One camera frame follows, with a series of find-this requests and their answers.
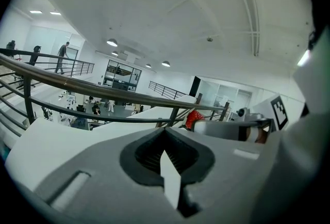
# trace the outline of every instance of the red object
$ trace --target red object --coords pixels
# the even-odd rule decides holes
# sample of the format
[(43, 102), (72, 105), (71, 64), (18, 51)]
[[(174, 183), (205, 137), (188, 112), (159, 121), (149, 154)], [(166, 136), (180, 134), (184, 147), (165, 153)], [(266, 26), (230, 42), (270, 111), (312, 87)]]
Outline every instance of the red object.
[(199, 113), (196, 110), (193, 110), (191, 113), (188, 114), (186, 127), (191, 130), (192, 123), (195, 120), (203, 120), (203, 119), (204, 119), (204, 116), (201, 113)]

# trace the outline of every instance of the walking person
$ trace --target walking person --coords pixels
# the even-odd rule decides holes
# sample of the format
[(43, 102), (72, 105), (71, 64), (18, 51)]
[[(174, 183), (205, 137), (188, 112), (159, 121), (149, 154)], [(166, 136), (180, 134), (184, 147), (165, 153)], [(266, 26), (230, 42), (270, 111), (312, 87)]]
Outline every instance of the walking person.
[(114, 107), (114, 100), (109, 100), (109, 110), (108, 111), (111, 111), (112, 113), (114, 113), (113, 107)]
[[(64, 57), (64, 55), (65, 55), (68, 58), (67, 47), (69, 46), (69, 44), (70, 44), (70, 42), (67, 42), (65, 45), (62, 45), (62, 47), (58, 51), (58, 56), (59, 57)], [(63, 62), (63, 59), (58, 59), (55, 73), (57, 73), (58, 69), (60, 69), (61, 70), (61, 74), (64, 74), (63, 69), (62, 69), (62, 65), (63, 65), (62, 62)]]

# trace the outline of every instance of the black panel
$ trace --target black panel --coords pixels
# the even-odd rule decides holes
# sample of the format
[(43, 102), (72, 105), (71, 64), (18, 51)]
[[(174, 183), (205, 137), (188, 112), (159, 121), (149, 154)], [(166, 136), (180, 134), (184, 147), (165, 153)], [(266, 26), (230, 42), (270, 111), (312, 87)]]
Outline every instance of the black panel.
[(190, 93), (189, 93), (189, 95), (191, 97), (194, 97), (194, 98), (196, 97), (200, 83), (201, 83), (201, 80), (197, 76), (195, 76), (194, 82), (192, 83)]

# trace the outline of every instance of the ceiling light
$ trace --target ceiling light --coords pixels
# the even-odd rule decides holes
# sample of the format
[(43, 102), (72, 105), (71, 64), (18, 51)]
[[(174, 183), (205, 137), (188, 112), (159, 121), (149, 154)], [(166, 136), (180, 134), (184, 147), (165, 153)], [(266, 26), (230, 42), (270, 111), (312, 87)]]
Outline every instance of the ceiling light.
[(166, 66), (166, 67), (171, 67), (170, 63), (168, 61), (163, 61), (162, 65)]
[(309, 54), (310, 54), (310, 51), (307, 50), (305, 52), (305, 54), (303, 55), (303, 57), (301, 58), (301, 60), (298, 62), (298, 66), (303, 66), (305, 64), (305, 62), (309, 59)]
[(111, 46), (118, 47), (118, 43), (115, 39), (110, 39), (107, 41), (107, 43)]

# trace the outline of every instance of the window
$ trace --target window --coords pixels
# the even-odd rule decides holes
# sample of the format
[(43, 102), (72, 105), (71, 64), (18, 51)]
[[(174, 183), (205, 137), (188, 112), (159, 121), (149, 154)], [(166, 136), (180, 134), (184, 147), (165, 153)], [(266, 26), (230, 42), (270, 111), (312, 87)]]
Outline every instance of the window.
[(109, 60), (103, 85), (122, 90), (135, 91), (141, 70)]

